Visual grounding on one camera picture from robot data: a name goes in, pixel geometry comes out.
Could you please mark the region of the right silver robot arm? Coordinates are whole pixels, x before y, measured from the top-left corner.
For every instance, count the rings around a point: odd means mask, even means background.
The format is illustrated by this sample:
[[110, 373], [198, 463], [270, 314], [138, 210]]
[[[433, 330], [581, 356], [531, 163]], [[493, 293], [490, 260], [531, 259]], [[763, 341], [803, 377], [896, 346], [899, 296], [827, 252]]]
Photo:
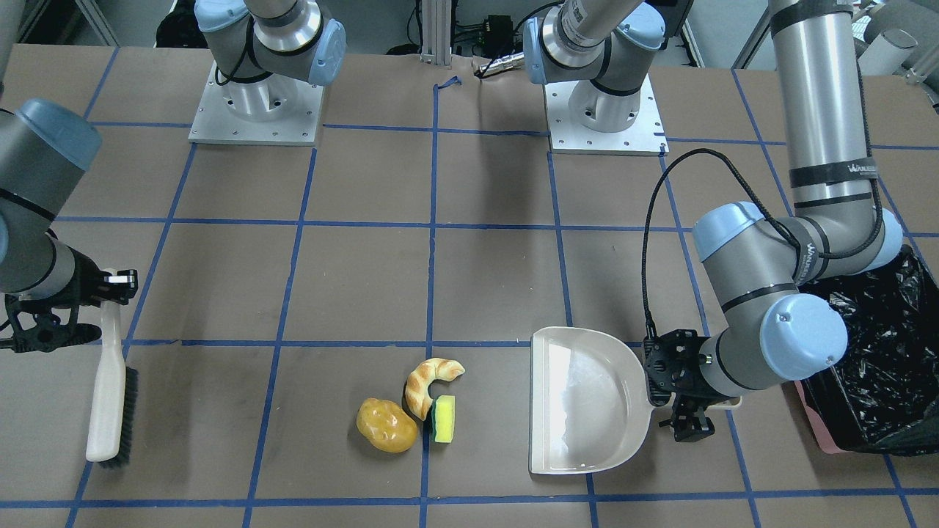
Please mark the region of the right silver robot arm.
[[11, 335], [2, 347], [51, 352], [101, 337], [78, 320], [84, 305], [125, 305], [135, 270], [105, 271], [51, 234], [51, 223], [90, 168], [101, 135], [83, 117], [46, 99], [2, 112], [1, 290]]

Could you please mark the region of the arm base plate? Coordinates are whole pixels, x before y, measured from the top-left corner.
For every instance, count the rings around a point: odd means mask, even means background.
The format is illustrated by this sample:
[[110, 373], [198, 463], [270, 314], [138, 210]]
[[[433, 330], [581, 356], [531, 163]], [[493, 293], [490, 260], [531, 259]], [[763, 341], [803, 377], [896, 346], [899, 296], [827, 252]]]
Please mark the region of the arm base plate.
[[590, 81], [544, 86], [551, 151], [573, 155], [664, 155], [670, 151], [646, 76], [637, 93], [618, 97]]
[[315, 146], [325, 87], [282, 75], [221, 86], [215, 71], [212, 65], [188, 134], [191, 143]]

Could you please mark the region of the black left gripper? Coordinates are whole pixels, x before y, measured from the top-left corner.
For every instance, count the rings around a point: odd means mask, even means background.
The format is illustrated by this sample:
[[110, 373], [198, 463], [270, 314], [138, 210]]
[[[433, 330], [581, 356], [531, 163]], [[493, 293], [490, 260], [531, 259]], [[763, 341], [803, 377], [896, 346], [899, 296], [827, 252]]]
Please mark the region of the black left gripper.
[[700, 441], [715, 434], [713, 421], [705, 411], [717, 402], [717, 391], [701, 374], [701, 349], [706, 341], [690, 329], [643, 339], [648, 401], [662, 407], [671, 395], [678, 395], [671, 417], [658, 422], [658, 427], [672, 430], [677, 442]]

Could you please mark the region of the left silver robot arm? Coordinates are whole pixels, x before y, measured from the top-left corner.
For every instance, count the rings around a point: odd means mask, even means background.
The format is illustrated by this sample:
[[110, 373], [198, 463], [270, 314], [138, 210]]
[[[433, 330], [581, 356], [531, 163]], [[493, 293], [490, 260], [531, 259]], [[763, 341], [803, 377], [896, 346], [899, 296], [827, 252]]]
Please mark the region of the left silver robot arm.
[[794, 215], [774, 217], [737, 169], [747, 201], [720, 206], [692, 236], [727, 322], [714, 337], [658, 333], [645, 308], [648, 401], [671, 404], [675, 440], [713, 435], [708, 407], [841, 361], [848, 333], [805, 283], [866, 273], [902, 247], [883, 210], [866, 127], [849, 1], [771, 1]]

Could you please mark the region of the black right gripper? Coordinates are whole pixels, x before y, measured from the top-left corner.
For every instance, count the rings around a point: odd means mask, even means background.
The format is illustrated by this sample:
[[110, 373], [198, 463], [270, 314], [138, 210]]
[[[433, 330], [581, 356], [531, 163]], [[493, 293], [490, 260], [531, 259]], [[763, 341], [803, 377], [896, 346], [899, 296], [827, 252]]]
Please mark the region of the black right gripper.
[[79, 307], [91, 305], [90, 294], [83, 293], [89, 285], [87, 277], [101, 278], [98, 282], [98, 298], [120, 305], [128, 305], [139, 290], [139, 274], [135, 268], [113, 270], [105, 268], [103, 273], [93, 261], [82, 253], [75, 253], [73, 277], [57, 294], [49, 298], [21, 298], [4, 294], [4, 311], [7, 321], [2, 328], [11, 327], [12, 337], [1, 340], [1, 348], [14, 352], [52, 352], [69, 345], [84, 345], [101, 337], [96, 325], [78, 322]]

